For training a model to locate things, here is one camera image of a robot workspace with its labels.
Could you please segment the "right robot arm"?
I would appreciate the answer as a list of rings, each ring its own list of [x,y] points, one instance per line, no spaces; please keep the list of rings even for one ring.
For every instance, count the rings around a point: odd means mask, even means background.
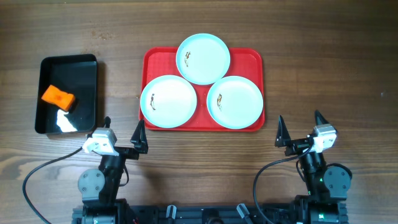
[[[323,151],[331,148],[338,131],[315,111],[315,127],[302,139],[291,139],[283,117],[279,118],[275,146],[285,147],[286,156],[299,156],[297,169],[307,187],[307,195],[298,195],[287,204],[267,212],[276,223],[344,224],[348,211],[344,201],[351,187],[352,172],[338,163],[327,164]]]

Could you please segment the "light blue plate top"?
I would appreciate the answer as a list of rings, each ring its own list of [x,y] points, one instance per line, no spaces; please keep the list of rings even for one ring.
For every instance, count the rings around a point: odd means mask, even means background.
[[[175,56],[181,76],[196,85],[210,85],[223,78],[231,63],[226,44],[212,34],[194,34],[178,47]]]

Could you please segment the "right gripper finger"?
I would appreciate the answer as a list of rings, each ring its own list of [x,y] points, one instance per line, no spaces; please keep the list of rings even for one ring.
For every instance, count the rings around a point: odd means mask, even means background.
[[[275,137],[275,147],[286,147],[290,145],[290,142],[291,138],[289,132],[283,117],[280,115],[278,120],[277,134]]]
[[[324,118],[324,116],[319,112],[318,110],[315,110],[314,112],[315,116],[315,123],[317,126],[323,125],[323,124],[328,124],[329,122]]]

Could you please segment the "orange sponge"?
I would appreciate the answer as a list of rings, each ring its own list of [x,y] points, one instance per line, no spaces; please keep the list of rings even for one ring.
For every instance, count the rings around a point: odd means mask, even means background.
[[[47,103],[58,106],[65,112],[68,112],[75,101],[75,95],[50,85],[42,95],[41,99]]]

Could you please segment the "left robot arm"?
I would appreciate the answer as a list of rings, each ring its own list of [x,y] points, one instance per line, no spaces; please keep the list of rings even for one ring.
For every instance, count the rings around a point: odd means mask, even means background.
[[[73,210],[72,222],[81,224],[137,223],[138,217],[127,200],[118,199],[123,186],[121,178],[128,174],[126,161],[138,160],[140,154],[148,152],[145,122],[140,120],[131,137],[133,147],[116,146],[117,137],[110,128],[110,118],[104,126],[96,128],[88,135],[82,148],[86,153],[94,152],[101,156],[97,169],[88,169],[78,179],[83,207]]]

